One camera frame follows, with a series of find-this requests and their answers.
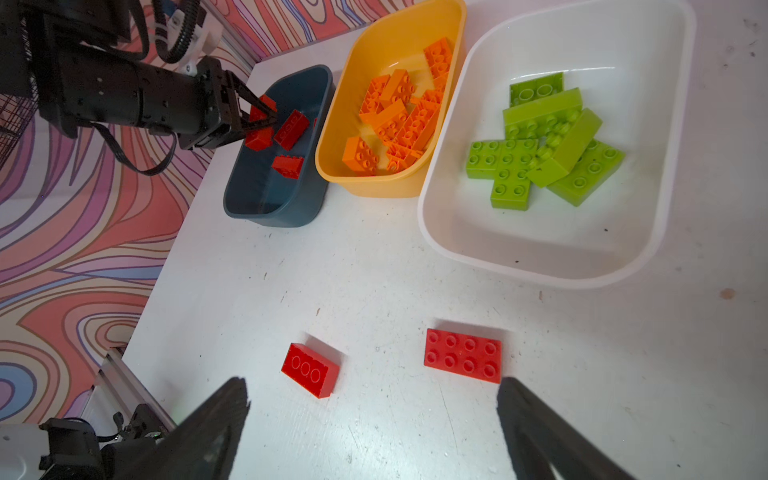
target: dark blue bin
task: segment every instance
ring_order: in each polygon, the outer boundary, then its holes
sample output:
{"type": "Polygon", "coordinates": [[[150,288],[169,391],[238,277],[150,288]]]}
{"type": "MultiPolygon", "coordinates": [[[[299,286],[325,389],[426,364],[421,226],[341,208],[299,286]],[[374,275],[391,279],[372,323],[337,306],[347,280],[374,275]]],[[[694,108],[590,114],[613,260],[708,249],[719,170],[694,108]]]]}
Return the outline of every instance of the dark blue bin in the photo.
{"type": "Polygon", "coordinates": [[[315,168],[315,149],[333,91],[333,75],[325,65],[283,77],[266,91],[266,96],[277,103],[275,132],[294,110],[303,113],[310,126],[290,151],[274,142],[267,149],[253,151],[243,142],[224,191],[227,215],[267,227],[301,227],[315,218],[328,187],[328,181],[315,168]],[[304,157],[298,180],[272,169],[272,160],[278,155],[304,157]]]}

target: yellow bin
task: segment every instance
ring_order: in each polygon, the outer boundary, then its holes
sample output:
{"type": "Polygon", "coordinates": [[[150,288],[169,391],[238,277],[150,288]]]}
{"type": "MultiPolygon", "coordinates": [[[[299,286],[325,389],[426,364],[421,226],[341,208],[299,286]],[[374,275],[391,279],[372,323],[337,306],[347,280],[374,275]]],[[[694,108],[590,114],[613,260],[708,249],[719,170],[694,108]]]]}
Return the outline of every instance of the yellow bin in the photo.
{"type": "Polygon", "coordinates": [[[463,0],[427,0],[387,15],[360,35],[346,59],[317,145],[315,165],[323,178],[361,197],[419,195],[453,94],[455,76],[466,55],[462,49],[466,18],[467,6],[463,0]],[[386,170],[386,147],[373,129],[358,117],[360,105],[371,79],[391,74],[396,68],[408,70],[416,86],[415,96],[420,97],[424,90],[433,89],[424,48],[443,37],[453,48],[453,61],[435,134],[421,158],[402,172],[391,174],[386,170]],[[379,170],[375,177],[357,177],[342,162],[347,138],[358,135],[379,155],[379,170]]]}

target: green toy brick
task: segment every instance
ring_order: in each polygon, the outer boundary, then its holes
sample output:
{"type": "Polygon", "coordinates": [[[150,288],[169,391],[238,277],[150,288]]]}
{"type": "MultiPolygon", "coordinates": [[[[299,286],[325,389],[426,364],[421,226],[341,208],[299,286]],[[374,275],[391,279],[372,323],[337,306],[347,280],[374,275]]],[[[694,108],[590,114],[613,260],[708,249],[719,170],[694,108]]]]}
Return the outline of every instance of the green toy brick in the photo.
{"type": "Polygon", "coordinates": [[[568,175],[602,124],[589,108],[580,114],[572,112],[547,136],[546,145],[536,151],[528,178],[544,188],[568,175]]]}
{"type": "Polygon", "coordinates": [[[540,138],[581,111],[581,91],[578,88],[552,94],[504,110],[504,132],[507,139],[540,138]]]}
{"type": "Polygon", "coordinates": [[[563,72],[509,85],[509,106],[527,104],[563,91],[563,72]]]}
{"type": "Polygon", "coordinates": [[[528,194],[531,181],[527,178],[528,169],[533,162],[537,141],[507,140],[509,154],[498,162],[491,192],[491,205],[494,208],[527,210],[528,194]]]}
{"type": "Polygon", "coordinates": [[[623,159],[623,151],[593,139],[574,169],[548,188],[555,195],[578,207],[618,170],[623,159]]]}
{"type": "Polygon", "coordinates": [[[493,180],[502,159],[528,155],[528,163],[536,155],[537,141],[476,141],[469,148],[467,177],[493,180]]]}

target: white table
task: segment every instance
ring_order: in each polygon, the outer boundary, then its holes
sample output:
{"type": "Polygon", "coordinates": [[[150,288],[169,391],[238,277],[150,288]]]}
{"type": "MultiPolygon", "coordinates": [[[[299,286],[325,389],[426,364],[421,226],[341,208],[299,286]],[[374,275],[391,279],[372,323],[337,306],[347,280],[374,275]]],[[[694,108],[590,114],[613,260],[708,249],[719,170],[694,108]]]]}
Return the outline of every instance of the white table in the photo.
{"type": "MultiPolygon", "coordinates": [[[[470,5],[467,47],[540,7],[470,5]]],[[[422,366],[426,328],[486,326],[503,330],[505,375],[639,479],[768,478],[768,4],[694,8],[669,228],[638,274],[563,291],[473,270],[427,246],[415,198],[336,185],[306,227],[233,220],[222,208],[232,144],[208,169],[125,362],[177,422],[229,377],[247,379],[232,478],[510,478],[496,386],[422,366]],[[308,336],[343,354],[329,399],[280,373],[288,345],[308,336]]],[[[258,64],[249,86],[317,63],[338,79],[359,34],[258,64]]]]}

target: colorful swirl pattern backdrop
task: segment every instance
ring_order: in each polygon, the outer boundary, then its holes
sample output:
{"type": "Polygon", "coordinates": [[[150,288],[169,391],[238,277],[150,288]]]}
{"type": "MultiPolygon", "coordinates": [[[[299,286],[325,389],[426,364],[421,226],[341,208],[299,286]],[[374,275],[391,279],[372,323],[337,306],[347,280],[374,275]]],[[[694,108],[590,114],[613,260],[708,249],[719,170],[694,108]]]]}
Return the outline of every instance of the colorful swirl pattern backdrop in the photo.
{"type": "MultiPolygon", "coordinates": [[[[373,22],[413,0],[214,0],[259,59],[373,22]]],[[[151,17],[151,9],[144,13],[151,17]]],[[[127,48],[139,49],[137,34],[127,48]]],[[[214,52],[250,73],[224,42],[214,52]]],[[[154,47],[147,61],[163,65],[154,47]]],[[[112,127],[145,169],[166,137],[112,127]]],[[[101,136],[35,117],[0,170],[0,423],[80,412],[107,349],[131,338],[213,152],[179,151],[142,177],[101,136]]]]}

